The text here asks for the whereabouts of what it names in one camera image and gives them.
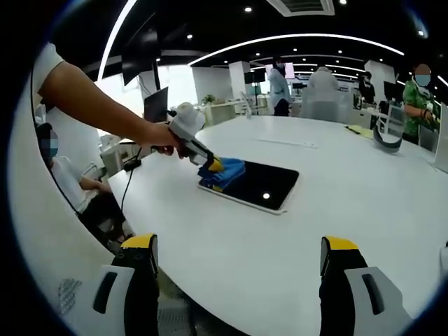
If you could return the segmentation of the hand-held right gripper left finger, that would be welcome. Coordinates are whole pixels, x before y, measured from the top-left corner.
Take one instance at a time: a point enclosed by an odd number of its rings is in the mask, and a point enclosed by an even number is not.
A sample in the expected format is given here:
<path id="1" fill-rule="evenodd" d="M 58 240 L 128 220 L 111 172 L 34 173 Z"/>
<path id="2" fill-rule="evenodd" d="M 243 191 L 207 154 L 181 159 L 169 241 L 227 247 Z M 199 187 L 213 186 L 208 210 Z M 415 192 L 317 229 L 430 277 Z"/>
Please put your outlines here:
<path id="1" fill-rule="evenodd" d="M 77 335 L 158 334 L 158 238 L 131 237 L 76 295 Z"/>

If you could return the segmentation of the person's left hand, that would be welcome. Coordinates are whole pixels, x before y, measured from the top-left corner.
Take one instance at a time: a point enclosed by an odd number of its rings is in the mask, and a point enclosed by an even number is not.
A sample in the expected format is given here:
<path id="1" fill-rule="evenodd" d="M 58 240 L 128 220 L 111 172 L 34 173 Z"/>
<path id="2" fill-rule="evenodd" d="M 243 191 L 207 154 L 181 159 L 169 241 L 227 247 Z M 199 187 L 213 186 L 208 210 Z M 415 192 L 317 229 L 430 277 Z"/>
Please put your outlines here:
<path id="1" fill-rule="evenodd" d="M 161 154 L 171 156 L 176 151 L 179 158 L 185 157 L 182 153 L 183 144 L 167 124 L 145 122 L 136 142 L 140 146 L 155 146 L 156 151 Z"/>

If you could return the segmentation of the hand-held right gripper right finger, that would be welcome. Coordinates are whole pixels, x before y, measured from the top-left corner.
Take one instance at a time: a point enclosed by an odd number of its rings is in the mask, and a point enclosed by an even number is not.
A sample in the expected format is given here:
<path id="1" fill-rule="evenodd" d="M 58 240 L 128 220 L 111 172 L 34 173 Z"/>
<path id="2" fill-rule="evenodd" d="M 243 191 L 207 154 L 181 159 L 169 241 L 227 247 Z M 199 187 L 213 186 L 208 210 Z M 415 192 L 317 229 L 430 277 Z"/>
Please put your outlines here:
<path id="1" fill-rule="evenodd" d="M 412 318 L 398 287 L 348 239 L 321 239 L 321 335 L 401 335 Z"/>

